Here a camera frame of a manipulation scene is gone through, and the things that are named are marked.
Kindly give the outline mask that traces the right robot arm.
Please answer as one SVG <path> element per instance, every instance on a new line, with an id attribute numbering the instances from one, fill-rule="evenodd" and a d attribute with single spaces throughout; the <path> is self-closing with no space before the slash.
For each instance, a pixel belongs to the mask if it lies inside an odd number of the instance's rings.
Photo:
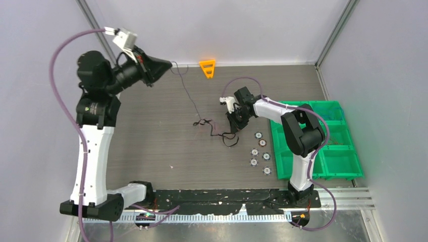
<path id="1" fill-rule="evenodd" d="M 254 96 L 247 87 L 233 96 L 220 97 L 220 103 L 227 107 L 233 134 L 246 127 L 251 117 L 264 117 L 282 125 L 287 147 L 293 153 L 288 200 L 295 207 L 306 203 L 314 190 L 313 163 L 327 138 L 311 106 L 282 104 L 262 94 Z"/>

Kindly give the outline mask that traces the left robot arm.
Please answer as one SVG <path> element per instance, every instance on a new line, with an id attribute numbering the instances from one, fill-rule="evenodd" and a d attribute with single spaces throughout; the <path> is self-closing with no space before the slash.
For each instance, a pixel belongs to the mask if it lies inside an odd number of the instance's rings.
<path id="1" fill-rule="evenodd" d="M 82 54 L 77 65 L 82 90 L 76 106 L 81 132 L 78 167 L 72 194 L 60 204 L 60 213 L 114 222 L 125 208 L 137 203 L 148 209 L 155 201 L 152 184 L 146 181 L 132 181 L 116 190 L 106 188 L 109 147 L 121 106 L 118 94 L 138 81 L 152 86 L 172 63 L 135 47 L 120 65 L 112 66 L 95 50 Z"/>

